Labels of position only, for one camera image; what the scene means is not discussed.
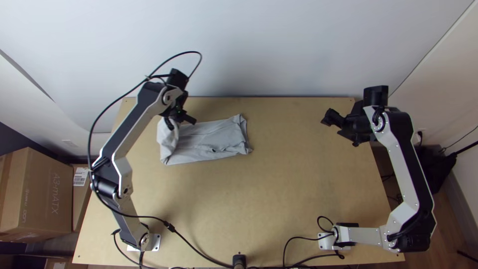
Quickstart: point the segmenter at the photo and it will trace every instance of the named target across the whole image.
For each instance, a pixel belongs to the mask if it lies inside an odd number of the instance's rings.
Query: black cable
[[[388,175],[388,176],[382,176],[382,177],[385,177],[382,182],[386,182],[387,180],[391,179],[393,176],[395,176],[395,173],[391,174],[391,175]]]
[[[189,247],[191,247],[197,254],[199,254],[201,257],[205,258],[206,260],[208,260],[208,261],[210,261],[210,262],[212,262],[212,263],[214,263],[214,264],[217,264],[217,265],[219,265],[219,266],[222,266],[222,267],[231,268],[231,269],[234,268],[234,266],[232,266],[232,265],[222,263],[222,262],[220,262],[220,261],[217,261],[217,260],[215,260],[215,259],[213,259],[213,258],[210,258],[210,257],[208,257],[208,256],[206,256],[206,255],[204,255],[204,254],[202,254],[202,253],[199,252],[199,250],[197,250],[191,243],[189,243],[189,241],[187,241],[180,233],[178,233],[178,232],[176,231],[176,234],[177,234],[184,242],[186,242],[186,244],[188,244]]]
[[[328,220],[332,226],[334,225],[334,223],[333,223],[329,218],[327,218],[327,217],[325,217],[325,216],[319,216],[319,217],[317,218],[317,225],[319,225],[319,228],[320,228],[323,232],[325,232],[325,233],[331,233],[331,234],[333,234],[334,232],[329,231],[329,230],[325,230],[324,228],[322,228],[322,226],[320,226],[320,223],[319,223],[320,219],[326,219],[326,220]]]
[[[423,214],[421,214],[421,212],[420,212],[419,215],[415,218],[415,220],[412,221],[412,223],[410,223],[410,225],[407,226],[407,228],[403,229],[400,232],[397,232],[397,233],[394,233],[394,234],[391,234],[391,235],[387,235],[387,240],[389,242],[391,242],[391,241],[401,237],[402,235],[410,232],[413,228],[415,228],[417,223],[422,219],[422,216],[423,216]]]
[[[141,251],[139,254],[139,269],[143,269],[141,265],[143,265],[143,256],[144,256],[144,251]]]
[[[399,203],[399,204],[401,204],[401,202],[398,201],[398,199],[396,199],[396,198],[393,198],[393,197],[388,196],[388,195],[387,195],[387,198],[390,199],[390,200],[393,200],[393,201],[395,201],[395,202],[397,202],[397,203]]]
[[[339,257],[341,260],[345,259],[345,256],[344,256],[344,255],[339,254],[338,251],[335,251],[335,254],[323,254],[323,255],[317,255],[317,256],[309,257],[309,258],[307,258],[307,259],[305,259],[305,260],[302,260],[302,261],[300,261],[300,262],[298,262],[298,263],[295,263],[295,264],[294,264],[293,266],[291,266],[290,268],[297,267],[297,266],[299,266],[299,265],[301,265],[301,264],[303,264],[303,263],[305,263],[305,262],[308,262],[308,261],[310,261],[310,260],[313,260],[313,259],[318,259],[318,258],[323,258],[323,257],[331,257],[331,256],[337,256],[337,257]]]
[[[462,139],[464,139],[465,137],[467,137],[469,134],[473,133],[476,129],[478,129],[478,125],[473,128],[473,130],[469,131],[466,135],[462,136],[462,138],[458,139],[457,141],[455,141],[453,144],[449,145],[449,146],[446,146],[444,148],[442,148],[439,153],[444,153],[448,148],[452,147],[453,145],[455,145],[456,143],[460,142]]]
[[[322,236],[322,237],[319,237],[319,238],[307,238],[307,237],[301,237],[301,236],[294,236],[294,237],[291,237],[289,240],[287,240],[287,243],[285,243],[285,246],[284,246],[284,252],[282,252],[282,267],[285,267],[285,251],[287,249],[287,245],[289,244],[290,241],[292,241],[293,239],[304,239],[304,240],[309,240],[309,241],[319,241],[323,238],[326,238],[326,237],[329,237],[329,236],[332,236],[334,235],[333,233],[331,234],[327,234],[325,236]]]

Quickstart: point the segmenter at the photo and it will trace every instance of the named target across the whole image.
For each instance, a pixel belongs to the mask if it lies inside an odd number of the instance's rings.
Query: fabric
[[[227,120],[181,125],[170,119],[174,130],[164,119],[158,123],[157,142],[161,162],[166,165],[202,160],[215,160],[252,151],[247,139],[247,121],[241,114]]]

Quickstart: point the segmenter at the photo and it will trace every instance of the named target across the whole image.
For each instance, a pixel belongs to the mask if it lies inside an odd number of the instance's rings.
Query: wooden table
[[[249,155],[165,166],[159,161],[155,117],[128,154],[133,168],[132,199],[138,214],[166,219],[193,245],[222,262],[246,254],[249,266],[280,266],[286,241],[316,238],[316,218],[383,225],[389,203],[370,146],[353,147],[320,124],[325,111],[350,112],[351,98],[189,98],[188,113],[200,122],[242,113],[254,151]],[[135,104],[123,100],[116,125]],[[198,256],[162,224],[143,219],[162,235],[158,252],[147,252],[145,265],[217,267]],[[132,266],[113,244],[118,228],[112,213],[92,195],[73,262]],[[120,242],[125,251],[126,244]],[[326,254],[317,242],[296,240],[287,248],[291,265]],[[382,248],[357,245],[343,251],[345,260],[327,257],[310,266],[403,261]],[[138,260],[138,252],[127,253]]]

